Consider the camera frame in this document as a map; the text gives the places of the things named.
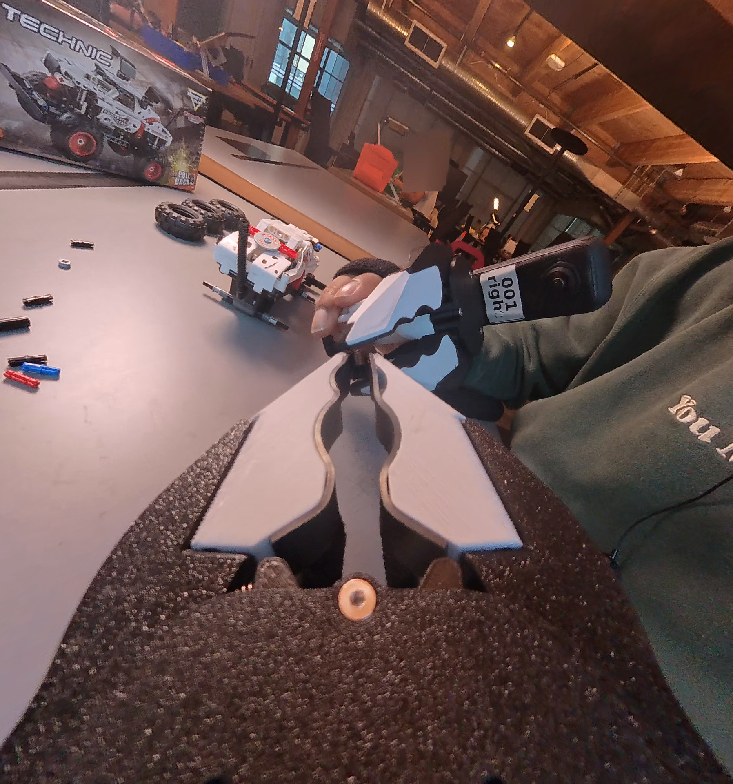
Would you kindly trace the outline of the person's right forearm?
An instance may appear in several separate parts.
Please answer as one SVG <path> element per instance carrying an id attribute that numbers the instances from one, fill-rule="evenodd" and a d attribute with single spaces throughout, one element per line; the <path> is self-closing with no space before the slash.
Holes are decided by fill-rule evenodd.
<path id="1" fill-rule="evenodd" d="M 581 387 L 616 371 L 646 364 L 658 342 L 649 318 L 660 276 L 631 263 L 615 278 L 613 295 L 585 315 L 497 325 L 484 331 L 464 388 L 510 406 Z"/>

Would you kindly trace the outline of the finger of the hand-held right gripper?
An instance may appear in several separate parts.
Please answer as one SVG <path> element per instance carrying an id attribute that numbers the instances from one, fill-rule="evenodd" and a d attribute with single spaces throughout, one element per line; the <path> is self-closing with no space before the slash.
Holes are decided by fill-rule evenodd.
<path id="1" fill-rule="evenodd" d="M 350 329 L 343 350 L 377 347 L 390 351 L 411 340 L 432 336 L 434 326 L 430 315 L 418 316 L 418 311 L 422 308 L 437 310 L 441 304 L 442 281 L 438 267 L 389 275 L 349 317 Z"/>
<path id="2" fill-rule="evenodd" d="M 450 334 L 410 340 L 396 348 L 396 367 L 435 393 L 454 391 L 464 380 L 464 355 Z"/>

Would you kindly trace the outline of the scattered small building pieces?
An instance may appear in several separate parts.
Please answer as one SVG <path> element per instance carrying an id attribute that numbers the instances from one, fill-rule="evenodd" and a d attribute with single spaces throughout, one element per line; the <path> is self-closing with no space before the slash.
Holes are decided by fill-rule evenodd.
<path id="1" fill-rule="evenodd" d="M 71 240 L 70 247 L 80 250 L 94 250 L 94 241 Z M 60 269 L 70 269 L 71 262 L 68 259 L 58 260 Z M 41 296 L 26 297 L 22 300 L 24 310 L 33 310 L 47 307 L 54 303 L 54 296 L 51 294 Z M 28 332 L 31 328 L 30 318 L 22 315 L 14 318 L 0 318 L 0 335 L 13 334 L 18 332 Z M 4 371 L 4 380 L 19 384 L 32 390 L 39 387 L 40 381 L 36 377 L 58 379 L 60 370 L 57 367 L 48 365 L 46 355 L 26 355 L 9 358 L 7 369 Z"/>

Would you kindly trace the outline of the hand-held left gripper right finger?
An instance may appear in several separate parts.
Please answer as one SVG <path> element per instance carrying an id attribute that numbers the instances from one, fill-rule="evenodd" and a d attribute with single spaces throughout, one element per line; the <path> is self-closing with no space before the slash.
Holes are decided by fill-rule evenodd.
<path id="1" fill-rule="evenodd" d="M 380 355 L 371 356 L 386 576 L 423 576 L 439 557 L 520 548 L 464 417 Z"/>

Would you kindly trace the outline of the red office chair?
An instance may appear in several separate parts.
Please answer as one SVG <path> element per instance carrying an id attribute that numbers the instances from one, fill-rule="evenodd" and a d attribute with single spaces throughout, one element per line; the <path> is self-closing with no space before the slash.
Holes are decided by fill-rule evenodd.
<path id="1" fill-rule="evenodd" d="M 376 143 L 364 143 L 353 171 L 353 178 L 374 191 L 384 192 L 401 172 L 401 164 L 391 151 Z"/>

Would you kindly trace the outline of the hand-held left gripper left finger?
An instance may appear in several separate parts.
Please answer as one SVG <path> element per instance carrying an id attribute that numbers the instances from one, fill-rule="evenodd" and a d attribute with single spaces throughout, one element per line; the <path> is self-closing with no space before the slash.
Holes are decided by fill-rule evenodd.
<path id="1" fill-rule="evenodd" d="M 277 554 L 283 535 L 322 511 L 333 491 L 322 419 L 341 398 L 342 367 L 329 359 L 254 417 L 192 549 Z"/>

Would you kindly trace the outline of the black toy tire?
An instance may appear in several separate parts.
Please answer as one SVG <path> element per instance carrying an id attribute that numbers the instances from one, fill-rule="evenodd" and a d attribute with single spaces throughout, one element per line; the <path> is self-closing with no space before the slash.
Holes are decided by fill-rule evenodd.
<path id="1" fill-rule="evenodd" d="M 214 203 L 197 198 L 188 198 L 182 205 L 191 209 L 206 225 L 206 233 L 211 236 L 222 236 L 225 229 L 225 213 Z"/>
<path id="2" fill-rule="evenodd" d="M 200 242 L 207 236 L 204 218 L 185 205 L 160 202 L 155 208 L 155 221 L 160 230 L 179 240 Z"/>
<path id="3" fill-rule="evenodd" d="M 236 232 L 244 221 L 247 221 L 247 225 L 249 225 L 249 220 L 244 211 L 231 202 L 220 198 L 214 198 L 209 201 L 209 204 L 216 207 L 221 213 L 223 224 L 222 234 Z"/>

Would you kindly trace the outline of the toy truck box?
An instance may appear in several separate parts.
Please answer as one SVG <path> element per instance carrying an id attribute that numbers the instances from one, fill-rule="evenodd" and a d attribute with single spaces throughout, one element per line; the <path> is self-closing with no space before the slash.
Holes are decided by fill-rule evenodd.
<path id="1" fill-rule="evenodd" d="M 64 2 L 0 2 L 0 148 L 194 191 L 210 94 Z"/>

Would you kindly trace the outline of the person's right hand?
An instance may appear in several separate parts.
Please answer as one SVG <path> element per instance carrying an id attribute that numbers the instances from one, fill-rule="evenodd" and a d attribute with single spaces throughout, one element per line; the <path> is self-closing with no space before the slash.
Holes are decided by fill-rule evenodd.
<path id="1" fill-rule="evenodd" d="M 342 311 L 366 299 L 381 280 L 380 275 L 369 272 L 357 276 L 340 275 L 333 279 L 315 304 L 312 335 L 317 338 L 332 336 L 335 341 L 341 342 L 349 331 L 349 327 L 340 322 Z"/>

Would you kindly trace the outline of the metal ceiling duct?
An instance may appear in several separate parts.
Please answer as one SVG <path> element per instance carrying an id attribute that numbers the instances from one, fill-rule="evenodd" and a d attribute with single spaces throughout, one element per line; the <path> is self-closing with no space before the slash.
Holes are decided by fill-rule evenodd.
<path id="1" fill-rule="evenodd" d="M 465 62 L 467 44 L 461 44 L 416 2 L 368 2 L 368 18 L 375 20 L 404 41 L 407 48 L 432 65 L 440 79 L 456 84 L 479 108 L 499 122 L 548 152 L 557 152 L 550 131 L 553 125 L 522 109 L 495 85 L 498 66 L 487 63 L 486 76 L 480 76 Z"/>

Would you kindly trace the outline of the grey desk with wooden edge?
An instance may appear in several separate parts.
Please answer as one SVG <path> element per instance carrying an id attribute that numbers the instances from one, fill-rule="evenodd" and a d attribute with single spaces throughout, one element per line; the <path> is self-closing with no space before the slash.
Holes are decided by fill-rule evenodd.
<path id="1" fill-rule="evenodd" d="M 411 222 L 293 150 L 207 126 L 199 172 L 349 260 L 406 267 L 429 243 Z"/>

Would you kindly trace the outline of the white toy truck chassis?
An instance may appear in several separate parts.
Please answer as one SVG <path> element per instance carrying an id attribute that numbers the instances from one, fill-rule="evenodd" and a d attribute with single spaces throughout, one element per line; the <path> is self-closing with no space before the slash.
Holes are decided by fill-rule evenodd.
<path id="1" fill-rule="evenodd" d="M 247 242 L 246 294 L 244 299 L 236 299 L 236 232 L 219 239 L 214 250 L 221 273 L 232 279 L 230 289 L 225 291 L 208 282 L 204 282 L 204 286 L 233 309 L 287 330 L 287 325 L 269 311 L 276 301 L 288 295 L 316 303 L 318 296 L 313 294 L 313 290 L 326 287 L 314 276 L 321 245 L 307 231 L 293 224 L 265 219 L 257 226 L 251 225 Z"/>

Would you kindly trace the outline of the black ribbed flexible rod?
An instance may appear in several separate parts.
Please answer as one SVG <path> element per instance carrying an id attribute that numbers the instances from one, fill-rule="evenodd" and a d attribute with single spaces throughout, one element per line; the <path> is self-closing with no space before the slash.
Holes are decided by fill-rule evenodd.
<path id="1" fill-rule="evenodd" d="M 250 237 L 250 222 L 240 218 L 237 228 L 235 298 L 244 299 L 247 289 L 247 242 Z"/>

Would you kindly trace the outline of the blue paned window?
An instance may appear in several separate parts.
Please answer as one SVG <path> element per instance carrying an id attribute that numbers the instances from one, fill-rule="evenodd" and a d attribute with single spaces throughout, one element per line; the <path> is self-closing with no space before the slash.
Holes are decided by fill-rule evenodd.
<path id="1" fill-rule="evenodd" d="M 280 87 L 283 84 L 285 72 L 289 67 L 289 76 L 285 84 L 287 96 L 283 103 L 292 110 L 295 108 L 295 104 L 301 95 L 304 78 L 309 69 L 318 34 L 318 29 L 314 25 L 300 34 L 297 33 L 297 29 L 298 24 L 293 17 L 291 9 L 289 7 L 285 8 L 273 64 L 268 81 L 264 87 L 265 92 L 275 99 L 280 94 Z M 350 63 L 344 53 L 343 46 L 329 38 L 315 77 L 314 91 L 320 93 L 331 102 L 332 113 L 342 93 L 345 79 L 349 73 L 349 67 Z"/>

